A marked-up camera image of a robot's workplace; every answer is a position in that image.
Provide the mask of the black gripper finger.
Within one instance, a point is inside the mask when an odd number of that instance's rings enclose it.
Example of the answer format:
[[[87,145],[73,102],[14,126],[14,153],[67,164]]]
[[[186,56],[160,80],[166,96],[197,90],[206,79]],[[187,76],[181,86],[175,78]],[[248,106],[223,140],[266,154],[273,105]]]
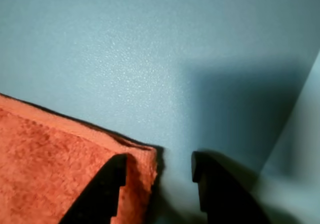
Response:
[[[208,223],[270,223],[251,194],[258,179],[253,171],[216,151],[194,151],[191,163]]]
[[[112,156],[60,220],[68,223],[110,223],[117,215],[120,188],[126,184],[127,155]]]

